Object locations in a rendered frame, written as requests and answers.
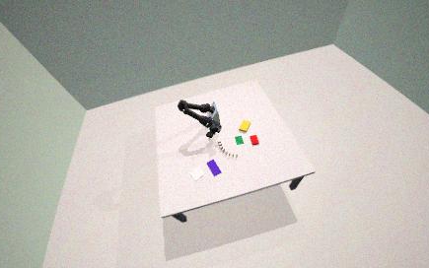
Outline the purple flat block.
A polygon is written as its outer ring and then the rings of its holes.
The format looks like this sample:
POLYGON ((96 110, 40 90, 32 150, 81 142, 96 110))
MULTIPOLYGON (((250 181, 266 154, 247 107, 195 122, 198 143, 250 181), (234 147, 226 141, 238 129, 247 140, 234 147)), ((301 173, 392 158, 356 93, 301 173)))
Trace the purple flat block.
POLYGON ((221 173, 220 169, 218 168, 217 164, 215 163, 214 160, 210 161, 207 163, 210 170, 212 171, 213 175, 216 176, 219 173, 221 173))

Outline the red rectangular block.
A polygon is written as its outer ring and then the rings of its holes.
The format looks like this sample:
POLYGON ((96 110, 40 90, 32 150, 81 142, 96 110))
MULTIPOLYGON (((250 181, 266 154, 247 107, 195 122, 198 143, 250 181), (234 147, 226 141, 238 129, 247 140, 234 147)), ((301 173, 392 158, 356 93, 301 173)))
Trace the red rectangular block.
POLYGON ((252 145, 258 145, 259 144, 256 135, 250 136, 250 139, 251 139, 252 145))

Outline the white flat square tile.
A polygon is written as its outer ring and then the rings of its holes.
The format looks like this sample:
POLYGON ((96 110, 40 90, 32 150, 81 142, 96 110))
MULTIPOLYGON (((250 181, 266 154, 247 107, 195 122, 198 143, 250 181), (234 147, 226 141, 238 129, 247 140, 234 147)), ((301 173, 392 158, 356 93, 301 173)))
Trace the white flat square tile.
POLYGON ((196 167, 194 170, 192 170, 190 173, 189 173, 192 177, 193 177, 193 179, 195 180, 195 181, 197 181, 201 176, 203 176, 205 173, 203 172, 203 170, 200 168, 200 167, 196 167))

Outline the yellow flat block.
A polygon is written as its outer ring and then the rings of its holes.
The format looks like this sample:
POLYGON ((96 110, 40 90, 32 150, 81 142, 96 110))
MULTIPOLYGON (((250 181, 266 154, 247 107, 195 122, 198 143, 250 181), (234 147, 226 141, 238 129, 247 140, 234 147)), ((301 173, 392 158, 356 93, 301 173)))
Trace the yellow flat block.
POLYGON ((250 127, 250 122, 244 120, 243 123, 241 124, 240 128, 239 128, 239 131, 243 131, 243 132, 247 133, 249 127, 250 127))

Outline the green flat block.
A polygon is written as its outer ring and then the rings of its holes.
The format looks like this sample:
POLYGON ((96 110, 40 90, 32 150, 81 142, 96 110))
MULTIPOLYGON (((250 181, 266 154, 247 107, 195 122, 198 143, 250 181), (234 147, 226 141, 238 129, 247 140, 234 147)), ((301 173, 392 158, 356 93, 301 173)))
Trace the green flat block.
POLYGON ((237 145, 244 144, 242 136, 237 136, 235 137, 235 139, 236 139, 237 145))

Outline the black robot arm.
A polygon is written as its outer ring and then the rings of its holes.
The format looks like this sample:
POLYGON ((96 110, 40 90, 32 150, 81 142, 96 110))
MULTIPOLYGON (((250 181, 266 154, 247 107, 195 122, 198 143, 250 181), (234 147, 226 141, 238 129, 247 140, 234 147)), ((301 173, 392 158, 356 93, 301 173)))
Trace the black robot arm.
POLYGON ((187 114, 187 115, 195 118, 205 127, 207 127, 207 128, 210 127, 212 132, 220 133, 222 126, 221 125, 217 126, 212 117, 199 115, 199 114, 195 113, 194 111, 190 110, 190 109, 197 109, 197 110, 200 110, 202 113, 206 113, 207 111, 209 111, 212 114, 214 112, 215 108, 214 108, 214 106, 210 106, 209 103, 206 103, 206 104, 203 103, 203 104, 199 105, 199 104, 188 103, 185 100, 180 100, 179 104, 178 104, 178 109, 179 109, 179 111, 182 111, 184 114, 187 114), (207 123, 208 123, 208 125, 207 125, 207 123))

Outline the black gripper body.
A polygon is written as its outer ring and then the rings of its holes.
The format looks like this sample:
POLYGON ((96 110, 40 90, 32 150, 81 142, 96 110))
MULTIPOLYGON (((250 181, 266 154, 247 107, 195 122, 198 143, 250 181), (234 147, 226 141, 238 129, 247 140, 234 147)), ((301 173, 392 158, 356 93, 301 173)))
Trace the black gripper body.
MULTIPOLYGON (((214 122, 215 122, 216 125, 218 125, 218 126, 220 125, 220 122, 218 122, 218 121, 214 121, 214 122)), ((210 130, 210 132, 206 133, 206 137, 212 138, 214 132, 212 132, 212 130, 210 128, 209 128, 209 130, 210 130)))

